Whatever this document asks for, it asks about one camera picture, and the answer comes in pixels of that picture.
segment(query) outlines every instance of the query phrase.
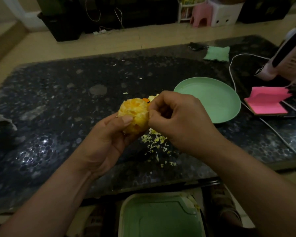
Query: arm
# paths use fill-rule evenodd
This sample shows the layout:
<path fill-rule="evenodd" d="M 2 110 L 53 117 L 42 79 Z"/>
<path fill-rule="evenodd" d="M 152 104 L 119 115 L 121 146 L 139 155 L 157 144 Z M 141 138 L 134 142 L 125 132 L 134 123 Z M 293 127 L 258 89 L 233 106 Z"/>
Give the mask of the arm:
<path fill-rule="evenodd" d="M 224 138 L 198 99 L 164 91 L 149 108 L 150 127 L 209 165 L 262 235 L 296 236 L 296 185 Z M 171 118 L 164 118 L 169 108 Z"/>
<path fill-rule="evenodd" d="M 95 125 L 75 152 L 7 222 L 1 236 L 64 236 L 93 180 L 115 165 L 136 137 L 122 134 L 132 117 L 113 114 Z"/>

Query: sticky note pad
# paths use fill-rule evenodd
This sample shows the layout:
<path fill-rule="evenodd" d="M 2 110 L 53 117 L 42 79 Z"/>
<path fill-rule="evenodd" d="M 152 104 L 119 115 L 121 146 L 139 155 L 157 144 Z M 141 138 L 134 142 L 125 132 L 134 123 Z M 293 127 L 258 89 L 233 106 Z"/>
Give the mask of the sticky note pad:
<path fill-rule="evenodd" d="M 230 47 L 209 46 L 204 60 L 217 60 L 220 62 L 229 62 Z"/>
<path fill-rule="evenodd" d="M 280 101 L 292 94 L 285 87 L 252 87 L 250 97 L 245 102 L 256 115 L 286 114 Z"/>

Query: peeled orange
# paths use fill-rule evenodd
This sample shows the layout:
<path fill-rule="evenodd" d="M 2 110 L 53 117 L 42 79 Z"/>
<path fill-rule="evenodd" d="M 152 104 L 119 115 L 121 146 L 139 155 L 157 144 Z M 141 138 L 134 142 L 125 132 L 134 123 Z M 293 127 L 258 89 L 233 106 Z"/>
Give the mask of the peeled orange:
<path fill-rule="evenodd" d="M 127 134 L 139 134 L 148 128 L 148 104 L 139 98 L 129 99 L 122 103 L 117 116 L 131 115 L 132 123 L 124 130 Z"/>

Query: pink sticky notes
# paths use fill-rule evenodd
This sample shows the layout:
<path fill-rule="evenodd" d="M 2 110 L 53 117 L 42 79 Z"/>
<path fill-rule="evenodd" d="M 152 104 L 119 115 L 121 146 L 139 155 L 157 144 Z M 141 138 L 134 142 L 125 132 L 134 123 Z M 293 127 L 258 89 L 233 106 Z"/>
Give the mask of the pink sticky notes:
<path fill-rule="evenodd" d="M 252 87 L 246 103 L 257 115 L 286 114 L 280 101 L 292 96 L 285 87 Z"/>

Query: plastic stool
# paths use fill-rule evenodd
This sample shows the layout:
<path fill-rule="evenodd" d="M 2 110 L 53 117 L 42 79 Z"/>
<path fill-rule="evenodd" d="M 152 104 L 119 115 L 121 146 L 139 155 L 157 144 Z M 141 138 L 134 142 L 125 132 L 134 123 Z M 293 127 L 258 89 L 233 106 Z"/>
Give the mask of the plastic stool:
<path fill-rule="evenodd" d="M 213 6 L 213 17 L 211 26 L 226 26 L 236 23 L 243 3 L 234 5 L 224 5 L 218 0 L 207 0 L 209 5 Z"/>
<path fill-rule="evenodd" d="M 193 27 L 198 27 L 201 20 L 206 19 L 206 26 L 210 26 L 212 13 L 213 7 L 211 5 L 206 1 L 200 3 L 193 8 L 190 24 L 193 24 Z"/>

